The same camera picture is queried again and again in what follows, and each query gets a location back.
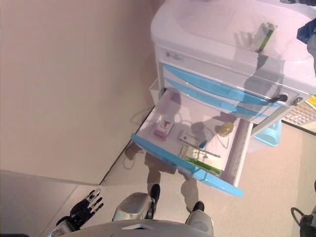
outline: small box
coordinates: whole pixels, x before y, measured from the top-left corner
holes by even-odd
[[[158,123],[158,126],[155,129],[154,134],[157,135],[158,137],[166,139],[173,125],[174,125],[174,122],[172,122],[169,119],[164,118]]]

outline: beige wall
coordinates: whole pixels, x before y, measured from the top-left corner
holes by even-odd
[[[153,104],[160,3],[2,0],[1,169],[102,180]]]

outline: cable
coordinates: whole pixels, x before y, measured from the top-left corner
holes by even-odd
[[[305,216],[305,214],[298,208],[292,207],[291,208],[291,214],[293,216],[294,221],[300,226],[300,221],[296,218],[294,211],[297,211],[301,216]]]

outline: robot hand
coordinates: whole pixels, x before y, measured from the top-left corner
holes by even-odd
[[[100,190],[92,190],[82,201],[78,202],[70,211],[69,216],[61,218],[56,226],[60,223],[67,221],[68,225],[71,225],[75,231],[86,223],[97,211],[103,207],[103,203],[96,205],[102,200],[102,197],[98,198],[95,203],[92,202],[100,195]]]

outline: packaged item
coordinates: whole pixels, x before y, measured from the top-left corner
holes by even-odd
[[[179,157],[214,174],[221,174],[221,159],[219,155],[214,155],[198,148],[184,145]]]
[[[158,123],[157,128],[154,130],[154,134],[163,139],[166,139],[173,125],[174,125],[174,122],[172,122],[169,119],[164,118]]]

